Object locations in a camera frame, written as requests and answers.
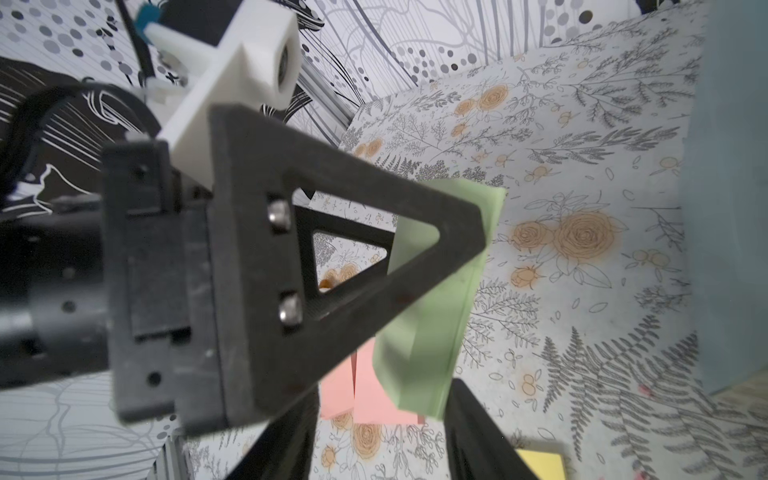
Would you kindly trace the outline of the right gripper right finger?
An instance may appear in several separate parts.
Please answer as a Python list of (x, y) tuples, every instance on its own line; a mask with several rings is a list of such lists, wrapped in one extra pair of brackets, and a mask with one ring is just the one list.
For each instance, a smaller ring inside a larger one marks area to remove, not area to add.
[(451, 382), (443, 423), (452, 479), (536, 479), (468, 386), (458, 378)]

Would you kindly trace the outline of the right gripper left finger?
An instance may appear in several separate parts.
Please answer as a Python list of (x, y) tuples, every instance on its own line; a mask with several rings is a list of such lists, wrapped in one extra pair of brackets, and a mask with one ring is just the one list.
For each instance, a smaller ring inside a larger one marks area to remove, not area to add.
[(227, 475), (229, 479), (307, 479), (319, 415), (319, 386), (291, 389), (227, 387), (230, 426), (264, 422), (266, 427)]

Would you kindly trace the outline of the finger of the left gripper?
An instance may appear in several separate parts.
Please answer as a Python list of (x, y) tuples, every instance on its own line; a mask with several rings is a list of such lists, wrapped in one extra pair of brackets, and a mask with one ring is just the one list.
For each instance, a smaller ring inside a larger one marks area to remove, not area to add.
[(286, 411), (482, 250), (480, 208), (239, 104), (208, 114), (226, 423)]

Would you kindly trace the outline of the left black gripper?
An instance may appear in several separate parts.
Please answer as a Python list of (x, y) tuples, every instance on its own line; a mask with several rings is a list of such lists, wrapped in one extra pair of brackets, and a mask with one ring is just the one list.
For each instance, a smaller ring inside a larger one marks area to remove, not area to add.
[(159, 140), (108, 146), (103, 179), (1, 226), (1, 386), (106, 371), (121, 421), (223, 430), (208, 203)]

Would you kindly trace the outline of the pink sticky notes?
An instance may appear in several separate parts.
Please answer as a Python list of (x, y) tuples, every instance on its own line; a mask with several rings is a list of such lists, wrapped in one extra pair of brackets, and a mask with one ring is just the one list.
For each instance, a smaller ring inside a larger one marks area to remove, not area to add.
[(353, 353), (320, 382), (320, 417), (332, 419), (350, 413), (355, 401), (356, 353)]
[(372, 425), (423, 424), (423, 417), (397, 409), (380, 385), (373, 368), (374, 346), (375, 339), (371, 338), (356, 352), (354, 422)]

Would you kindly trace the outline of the green sticky notes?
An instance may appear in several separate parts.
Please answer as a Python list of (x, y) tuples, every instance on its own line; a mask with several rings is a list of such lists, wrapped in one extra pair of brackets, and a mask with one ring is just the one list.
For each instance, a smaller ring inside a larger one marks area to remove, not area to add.
[[(372, 368), (397, 410), (442, 420), (506, 189), (458, 178), (422, 184), (475, 203), (482, 216), (485, 247), (377, 333)], [(431, 247), (438, 238), (437, 230), (428, 224), (399, 220), (388, 273)]]

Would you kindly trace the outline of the yellow sticky notes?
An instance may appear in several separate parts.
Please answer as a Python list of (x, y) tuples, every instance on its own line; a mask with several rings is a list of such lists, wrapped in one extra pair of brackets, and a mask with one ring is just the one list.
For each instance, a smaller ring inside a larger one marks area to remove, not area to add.
[(518, 449), (516, 453), (539, 480), (566, 480), (561, 455), (525, 449)]

